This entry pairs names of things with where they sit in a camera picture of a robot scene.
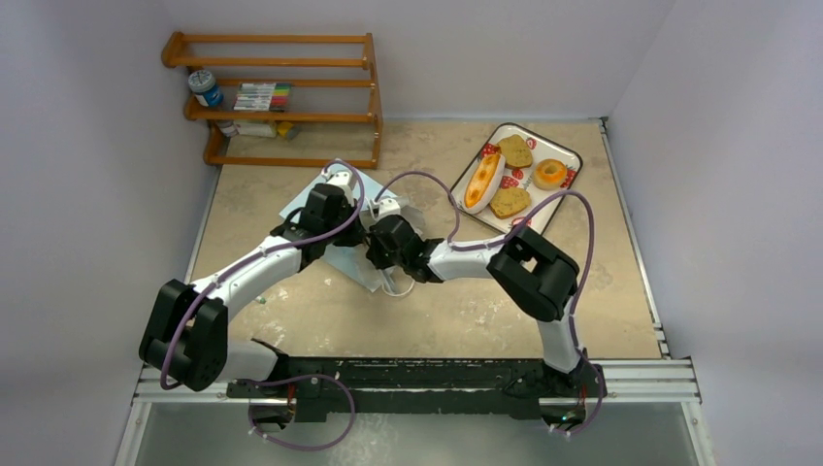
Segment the white blue paper bag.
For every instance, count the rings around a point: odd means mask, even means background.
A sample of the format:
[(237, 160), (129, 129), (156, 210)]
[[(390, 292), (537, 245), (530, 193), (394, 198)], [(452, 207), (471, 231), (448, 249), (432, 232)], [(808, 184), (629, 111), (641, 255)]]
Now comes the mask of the white blue paper bag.
[[(372, 213), (377, 212), (377, 207), (373, 206), (373, 200), (378, 196), (383, 185), (370, 178), (360, 170), (355, 170), (362, 180), (367, 200), (362, 208), (361, 218), (370, 226), (374, 223)], [(414, 207), (406, 196), (400, 196), (390, 190), (384, 191), (380, 198), (388, 197), (399, 206), (399, 214), (408, 220), (417, 233), (420, 233), (425, 226), (423, 213)], [(407, 279), (407, 284), (402, 285), (396, 281), (400, 277), (400, 272), (395, 267), (378, 270), (366, 257), (366, 247), (357, 246), (353, 248), (341, 248), (329, 245), (322, 260), (336, 268), (350, 279), (360, 283), (369, 291), (374, 292), (379, 288), (392, 297), (404, 297), (410, 294), (414, 288), (413, 281)]]

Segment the fake long bread roll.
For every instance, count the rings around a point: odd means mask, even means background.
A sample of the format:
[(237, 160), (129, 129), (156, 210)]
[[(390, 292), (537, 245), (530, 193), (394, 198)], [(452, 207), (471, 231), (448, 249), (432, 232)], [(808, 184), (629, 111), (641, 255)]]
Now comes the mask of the fake long bread roll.
[(485, 155), (470, 176), (464, 192), (463, 208), (468, 214), (477, 214), (491, 201), (499, 188), (505, 158), (498, 152)]

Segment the fake toast slice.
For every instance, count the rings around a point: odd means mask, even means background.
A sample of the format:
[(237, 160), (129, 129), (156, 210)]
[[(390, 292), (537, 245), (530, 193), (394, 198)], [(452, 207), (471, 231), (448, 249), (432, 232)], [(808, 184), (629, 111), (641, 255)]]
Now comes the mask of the fake toast slice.
[(533, 164), (533, 154), (525, 139), (518, 134), (501, 139), (497, 146), (510, 169), (528, 168)]
[(513, 217), (531, 206), (531, 195), (520, 187), (499, 188), (490, 200), (488, 207), (499, 219)]

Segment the strawberry pattern tray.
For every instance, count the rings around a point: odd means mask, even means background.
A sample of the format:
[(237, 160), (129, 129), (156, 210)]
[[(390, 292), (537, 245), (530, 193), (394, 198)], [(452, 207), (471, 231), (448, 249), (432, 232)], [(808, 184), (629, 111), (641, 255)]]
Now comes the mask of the strawberry pattern tray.
[[(478, 162), (487, 154), (495, 152), (500, 153), (497, 143), (501, 139), (514, 134), (518, 134), (525, 139), (532, 151), (534, 161), (530, 167), (523, 169), (510, 169), (505, 165), (499, 188), (520, 187), (526, 189), (531, 195), (531, 206), (526, 208), (521, 213), (506, 219), (496, 218), (490, 211), (488, 205), (477, 214), (466, 213), (462, 205), (464, 192), (470, 176), (477, 168)], [(562, 161), (568, 167), (568, 176), (560, 188), (553, 190), (542, 190), (533, 185), (532, 173), (538, 163), (549, 158)], [(582, 158), (575, 151), (563, 147), (518, 124), (503, 123), (492, 132), (474, 159), (469, 162), (467, 167), (458, 177), (457, 181), (454, 182), (451, 187), (451, 193), (462, 213), (476, 219), (494, 230), (507, 233), (522, 220), (526, 219), (527, 215), (532, 212), (532, 210), (536, 208), (544, 199), (557, 192), (571, 188), (582, 166)]]

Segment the fake round bread bun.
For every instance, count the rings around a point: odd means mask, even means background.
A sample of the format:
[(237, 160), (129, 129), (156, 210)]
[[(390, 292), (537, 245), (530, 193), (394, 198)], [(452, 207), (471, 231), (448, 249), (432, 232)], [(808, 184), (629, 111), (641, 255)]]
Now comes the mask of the fake round bread bun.
[(545, 159), (538, 163), (532, 173), (532, 183), (542, 190), (558, 189), (568, 176), (568, 167), (560, 160)]

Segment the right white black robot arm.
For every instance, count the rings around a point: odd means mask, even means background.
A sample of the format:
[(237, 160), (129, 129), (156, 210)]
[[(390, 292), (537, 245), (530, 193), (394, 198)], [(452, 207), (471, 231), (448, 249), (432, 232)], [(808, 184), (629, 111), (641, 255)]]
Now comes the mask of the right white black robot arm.
[(424, 239), (402, 216), (379, 220), (368, 233), (367, 258), (378, 269), (401, 268), (418, 283), (491, 279), (532, 317), (543, 344), (544, 380), (567, 395), (583, 380), (583, 346), (574, 313), (587, 267), (528, 226), (486, 241)]

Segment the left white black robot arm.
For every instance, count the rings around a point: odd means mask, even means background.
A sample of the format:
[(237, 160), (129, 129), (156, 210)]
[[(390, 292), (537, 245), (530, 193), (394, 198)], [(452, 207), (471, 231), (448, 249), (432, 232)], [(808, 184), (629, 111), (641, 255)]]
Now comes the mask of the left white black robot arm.
[(264, 396), (286, 391), (289, 371), (280, 352), (259, 342), (232, 343), (228, 324), (274, 284), (323, 255), (336, 240), (358, 239), (362, 184), (318, 183), (296, 223), (276, 227), (262, 243), (221, 271), (195, 283), (172, 279), (155, 298), (139, 356), (161, 373), (165, 390), (201, 391), (215, 382), (249, 380)]

